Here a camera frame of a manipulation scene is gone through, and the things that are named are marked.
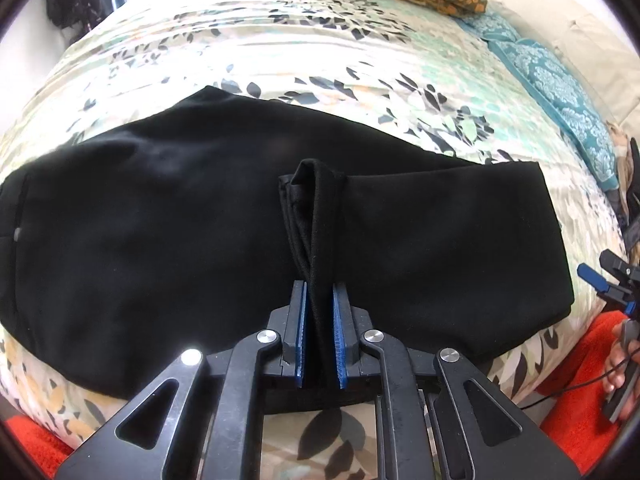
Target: black pants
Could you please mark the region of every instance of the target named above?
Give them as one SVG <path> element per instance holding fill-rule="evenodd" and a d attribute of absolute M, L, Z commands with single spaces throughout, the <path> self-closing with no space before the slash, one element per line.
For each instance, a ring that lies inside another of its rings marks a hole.
<path fill-rule="evenodd" d="M 185 348 L 260 330 L 297 278 L 329 380 L 333 281 L 406 345 L 476 362 L 573 301 L 536 164 L 480 166 L 214 88 L 12 173 L 0 272 L 2 325 L 117 397 Z"/>

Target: silver screw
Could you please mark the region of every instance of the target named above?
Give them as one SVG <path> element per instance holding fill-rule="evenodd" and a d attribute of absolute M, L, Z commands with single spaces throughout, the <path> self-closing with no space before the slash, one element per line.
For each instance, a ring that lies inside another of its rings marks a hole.
<path fill-rule="evenodd" d="M 258 332 L 258 341 L 263 344 L 272 343 L 276 341 L 277 337 L 278 334 L 273 330 L 260 330 L 260 332 Z"/>
<path fill-rule="evenodd" d="M 380 332 L 380 330 L 376 330 L 373 328 L 372 330 L 367 330 L 364 333 L 364 339 L 369 341 L 370 343 L 379 343 L 385 338 L 385 335 Z"/>
<path fill-rule="evenodd" d="M 180 360 L 186 364 L 187 366 L 194 366 L 200 362 L 202 359 L 202 352 L 200 350 L 196 350 L 195 348 L 189 348 L 182 352 L 180 356 Z"/>
<path fill-rule="evenodd" d="M 460 354 L 453 348 L 443 348 L 440 350 L 440 358 L 447 363 L 455 363 L 460 359 Z"/>

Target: bed sheet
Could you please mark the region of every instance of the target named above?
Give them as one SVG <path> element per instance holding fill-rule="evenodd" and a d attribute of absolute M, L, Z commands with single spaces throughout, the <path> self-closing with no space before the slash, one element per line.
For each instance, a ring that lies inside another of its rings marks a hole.
<path fill-rule="evenodd" d="M 60 144 L 147 117 L 206 85 L 322 110 L 433 152 L 540 164 L 575 303 L 566 319 L 486 366 L 514 401 L 535 389 L 601 310 L 575 269 L 581 262 L 599 269 L 605 248 L 624 250 L 596 181 L 484 42 L 405 2 L 129 2 L 68 49 L 2 137 L 0 182 Z M 74 448 L 124 404 L 67 381 L 1 326 L 0 392 Z M 370 404 L 270 416 L 261 478 L 375 478 L 372 424 Z"/>

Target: folded black garment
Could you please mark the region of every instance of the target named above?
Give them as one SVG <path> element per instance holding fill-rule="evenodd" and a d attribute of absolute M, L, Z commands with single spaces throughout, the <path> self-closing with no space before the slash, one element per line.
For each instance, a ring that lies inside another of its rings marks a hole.
<path fill-rule="evenodd" d="M 334 206 L 337 236 L 321 256 L 381 329 L 416 348 L 433 349 L 437 337 L 436 346 L 460 343 L 489 357 L 569 312 L 558 223 L 534 167 L 481 167 L 329 114 L 205 88 L 7 178 L 0 322 L 67 379 L 129 398 L 185 348 L 221 351 L 260 330 L 271 310 L 289 303 L 295 279 L 311 279 L 322 300 L 319 284 L 333 271 L 307 272 L 290 240 L 322 252 L 307 233 L 329 232 L 325 187 L 300 188 L 322 204 L 301 204 L 297 234 L 286 228 L 278 195 L 279 177 L 307 158 L 332 168 L 333 180 L 335 172 L 349 175 L 331 199 L 342 204 Z M 436 187 L 413 182 L 423 172 Z M 354 188 L 357 175 L 379 175 L 382 187 L 365 178 L 371 188 Z M 401 181 L 397 197 L 383 189 L 392 180 Z M 401 216 L 391 216 L 387 206 L 400 199 Z M 378 222 L 384 218 L 389 224 Z M 497 265 L 494 252 L 511 261 Z M 322 323 L 331 303 L 312 303 Z M 433 324 L 441 319 L 442 328 Z M 508 343 L 491 339 L 507 332 L 496 324 L 511 326 Z M 325 325 L 316 329 L 311 346 L 330 377 L 333 337 L 320 337 Z"/>
<path fill-rule="evenodd" d="M 570 312 L 566 254 L 537 163 L 345 176 L 304 160 L 281 177 L 280 199 L 322 340 L 332 340 L 333 282 L 405 345 L 453 346 L 476 362 Z"/>

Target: triangular cutout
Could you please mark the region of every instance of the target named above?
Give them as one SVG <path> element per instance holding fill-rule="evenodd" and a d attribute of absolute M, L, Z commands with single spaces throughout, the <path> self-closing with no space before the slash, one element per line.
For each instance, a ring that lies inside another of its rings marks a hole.
<path fill-rule="evenodd" d="M 116 436 L 143 449 L 153 449 L 177 391 L 178 381 L 175 379 L 160 384 L 158 389 L 116 428 Z"/>
<path fill-rule="evenodd" d="M 464 386 L 487 446 L 497 446 L 520 434 L 520 426 L 475 381 L 465 381 Z"/>

